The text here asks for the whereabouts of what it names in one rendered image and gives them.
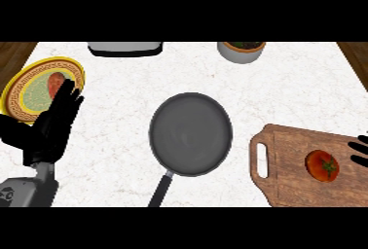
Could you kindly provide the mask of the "red tomato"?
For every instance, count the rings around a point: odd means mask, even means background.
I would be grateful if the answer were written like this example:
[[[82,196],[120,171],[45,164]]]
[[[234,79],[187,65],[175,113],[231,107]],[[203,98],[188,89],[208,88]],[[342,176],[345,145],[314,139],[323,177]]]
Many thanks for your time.
[[[323,150],[312,151],[305,158],[311,176],[321,182],[333,182],[341,174],[341,165],[335,156]]]

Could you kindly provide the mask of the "dark grey frying pan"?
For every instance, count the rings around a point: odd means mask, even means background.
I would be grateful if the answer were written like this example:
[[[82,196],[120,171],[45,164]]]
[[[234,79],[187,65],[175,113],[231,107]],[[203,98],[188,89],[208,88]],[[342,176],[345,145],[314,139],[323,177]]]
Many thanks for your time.
[[[175,175],[197,177],[222,164],[234,141],[231,118],[221,103],[199,92],[171,97],[150,124],[150,146],[166,167],[150,207],[160,207]]]

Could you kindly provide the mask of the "grey pot with plant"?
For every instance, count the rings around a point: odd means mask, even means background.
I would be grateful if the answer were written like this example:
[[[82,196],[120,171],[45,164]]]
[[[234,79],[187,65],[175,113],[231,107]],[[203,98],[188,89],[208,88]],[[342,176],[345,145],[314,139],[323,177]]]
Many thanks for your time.
[[[222,57],[233,63],[247,64],[252,63],[261,56],[267,43],[262,42],[261,46],[255,49],[242,49],[231,45],[230,42],[218,43],[218,51]]]

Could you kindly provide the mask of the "red vegetable on plate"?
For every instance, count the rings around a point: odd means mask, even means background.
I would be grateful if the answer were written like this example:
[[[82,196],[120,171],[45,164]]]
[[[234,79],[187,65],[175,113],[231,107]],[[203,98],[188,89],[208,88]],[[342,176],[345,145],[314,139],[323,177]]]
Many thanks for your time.
[[[48,79],[48,89],[49,89],[49,96],[55,98],[58,90],[66,82],[66,76],[61,72],[55,72]]]

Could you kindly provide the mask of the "grey and black appliance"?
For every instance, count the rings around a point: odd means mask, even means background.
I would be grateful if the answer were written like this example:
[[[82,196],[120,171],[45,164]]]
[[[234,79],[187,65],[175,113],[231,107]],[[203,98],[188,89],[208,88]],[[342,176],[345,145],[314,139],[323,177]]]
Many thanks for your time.
[[[88,48],[95,56],[141,57],[163,52],[163,42],[89,42]]]

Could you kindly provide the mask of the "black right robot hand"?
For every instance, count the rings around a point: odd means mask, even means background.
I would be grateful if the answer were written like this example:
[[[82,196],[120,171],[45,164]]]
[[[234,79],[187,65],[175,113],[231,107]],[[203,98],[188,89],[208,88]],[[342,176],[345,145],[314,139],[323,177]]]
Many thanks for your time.
[[[361,153],[361,156],[352,155],[351,160],[368,168],[368,136],[360,135],[357,139],[358,142],[349,142],[348,146],[355,152]]]

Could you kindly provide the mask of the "brown wooden cutting board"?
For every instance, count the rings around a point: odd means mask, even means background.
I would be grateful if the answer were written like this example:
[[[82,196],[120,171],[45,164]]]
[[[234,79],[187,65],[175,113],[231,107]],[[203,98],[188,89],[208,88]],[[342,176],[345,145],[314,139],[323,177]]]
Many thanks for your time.
[[[368,206],[368,168],[348,143],[351,136],[267,124],[250,140],[250,175],[273,206]],[[341,172],[333,182],[318,181],[307,169],[307,156],[326,151]]]

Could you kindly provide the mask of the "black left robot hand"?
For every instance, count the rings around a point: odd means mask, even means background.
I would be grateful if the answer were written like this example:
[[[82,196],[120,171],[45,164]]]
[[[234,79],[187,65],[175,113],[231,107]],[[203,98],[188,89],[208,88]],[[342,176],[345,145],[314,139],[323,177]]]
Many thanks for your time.
[[[0,140],[24,151],[24,166],[38,162],[55,163],[61,159],[82,102],[76,82],[67,80],[49,110],[39,115],[33,125],[0,114]]]

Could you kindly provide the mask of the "yellow patterned plate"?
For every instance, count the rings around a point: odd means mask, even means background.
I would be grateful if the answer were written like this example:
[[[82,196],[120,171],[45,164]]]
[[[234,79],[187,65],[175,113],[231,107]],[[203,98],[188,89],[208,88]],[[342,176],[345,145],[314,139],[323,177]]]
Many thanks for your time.
[[[83,90],[85,71],[80,63],[64,56],[45,58],[23,69],[5,87],[0,114],[29,125],[35,123],[54,101],[49,96],[48,79],[55,72],[61,72],[66,79],[76,82],[76,88]]]

